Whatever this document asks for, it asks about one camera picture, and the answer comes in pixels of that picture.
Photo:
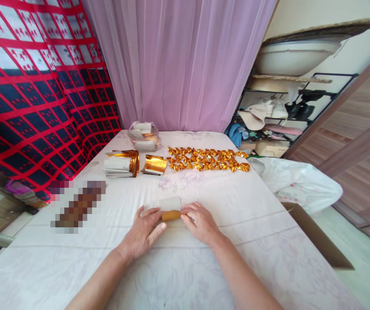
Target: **woman's left hand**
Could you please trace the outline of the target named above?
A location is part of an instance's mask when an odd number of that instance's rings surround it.
[[[163,213],[159,208],[146,210],[141,215],[143,209],[141,206],[136,212],[131,229],[116,248],[128,263],[149,251],[167,227],[166,223],[160,223],[154,229]]]

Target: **hat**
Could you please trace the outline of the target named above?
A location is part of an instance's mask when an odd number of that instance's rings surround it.
[[[245,125],[251,130],[260,130],[264,127],[267,116],[266,105],[250,105],[245,111],[238,111]]]

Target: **blue cloth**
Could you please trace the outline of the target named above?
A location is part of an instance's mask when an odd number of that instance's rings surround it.
[[[225,130],[225,132],[228,133],[227,135],[229,139],[238,148],[241,146],[242,138],[244,139],[248,138],[248,131],[240,124],[230,124]]]

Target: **white plastic bag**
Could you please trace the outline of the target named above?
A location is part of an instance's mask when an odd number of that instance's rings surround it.
[[[297,203],[308,214],[331,206],[341,186],[311,164],[281,158],[249,158],[251,166],[281,202]]]

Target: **white basin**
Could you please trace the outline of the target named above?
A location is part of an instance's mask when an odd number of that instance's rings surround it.
[[[339,41],[327,39],[271,44],[259,50],[255,69],[262,75],[303,76],[340,46]]]

